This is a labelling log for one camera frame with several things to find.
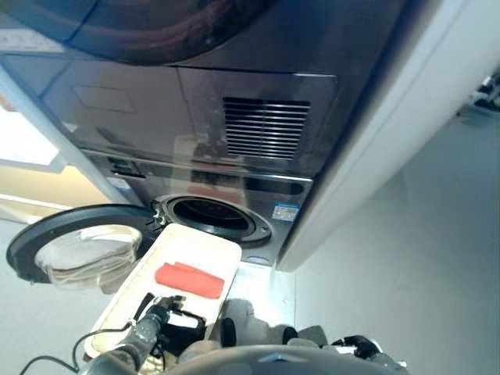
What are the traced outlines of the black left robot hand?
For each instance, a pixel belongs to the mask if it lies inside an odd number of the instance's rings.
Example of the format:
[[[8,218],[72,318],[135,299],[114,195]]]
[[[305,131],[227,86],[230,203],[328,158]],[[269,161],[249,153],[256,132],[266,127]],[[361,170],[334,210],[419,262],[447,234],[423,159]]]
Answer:
[[[157,347],[179,355],[189,345],[205,336],[206,318],[184,309],[184,296],[160,298],[149,310],[159,320]]]

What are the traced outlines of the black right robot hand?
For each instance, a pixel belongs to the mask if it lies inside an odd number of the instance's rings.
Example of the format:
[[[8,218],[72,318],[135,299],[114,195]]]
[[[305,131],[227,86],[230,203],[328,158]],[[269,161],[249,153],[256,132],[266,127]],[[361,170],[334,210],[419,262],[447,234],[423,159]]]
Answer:
[[[360,359],[371,359],[382,353],[378,343],[362,335],[343,337],[331,345],[341,354],[352,354]]]

